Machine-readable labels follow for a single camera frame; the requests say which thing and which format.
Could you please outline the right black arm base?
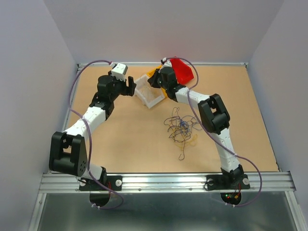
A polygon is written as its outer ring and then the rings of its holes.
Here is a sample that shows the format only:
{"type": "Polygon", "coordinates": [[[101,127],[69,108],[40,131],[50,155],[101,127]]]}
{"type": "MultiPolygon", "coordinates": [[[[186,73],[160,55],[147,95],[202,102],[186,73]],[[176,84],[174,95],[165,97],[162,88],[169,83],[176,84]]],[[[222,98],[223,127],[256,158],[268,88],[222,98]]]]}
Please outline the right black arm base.
{"type": "Polygon", "coordinates": [[[246,174],[237,179],[230,179],[227,175],[211,174],[206,176],[204,189],[207,191],[214,190],[235,190],[235,189],[250,189],[250,183],[244,183],[244,179],[248,179],[246,174]]]}

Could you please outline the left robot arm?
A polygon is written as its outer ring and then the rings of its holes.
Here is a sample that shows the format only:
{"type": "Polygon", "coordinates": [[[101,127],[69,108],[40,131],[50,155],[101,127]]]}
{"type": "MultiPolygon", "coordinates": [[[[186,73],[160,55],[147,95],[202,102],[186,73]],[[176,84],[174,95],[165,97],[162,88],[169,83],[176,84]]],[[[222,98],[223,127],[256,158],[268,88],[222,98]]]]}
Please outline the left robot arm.
{"type": "Polygon", "coordinates": [[[133,77],[121,81],[112,75],[98,78],[97,92],[84,115],[62,132],[51,137],[49,169],[80,178],[90,179],[91,185],[101,190],[107,185],[106,169],[90,164],[86,141],[90,134],[111,115],[114,101],[120,95],[133,96],[137,84],[133,77]]]}

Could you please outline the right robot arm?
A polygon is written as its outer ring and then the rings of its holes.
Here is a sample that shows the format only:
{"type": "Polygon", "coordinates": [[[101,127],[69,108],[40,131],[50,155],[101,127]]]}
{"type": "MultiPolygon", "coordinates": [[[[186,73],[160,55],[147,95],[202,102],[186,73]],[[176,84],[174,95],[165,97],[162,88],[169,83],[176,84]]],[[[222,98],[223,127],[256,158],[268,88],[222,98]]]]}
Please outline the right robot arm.
{"type": "Polygon", "coordinates": [[[148,80],[153,88],[163,88],[168,98],[190,106],[192,112],[199,111],[198,123],[216,143],[220,159],[221,175],[207,177],[205,189],[222,190],[237,186],[244,175],[230,138],[230,115],[218,94],[205,95],[193,91],[180,83],[171,67],[156,69],[148,80]]]}

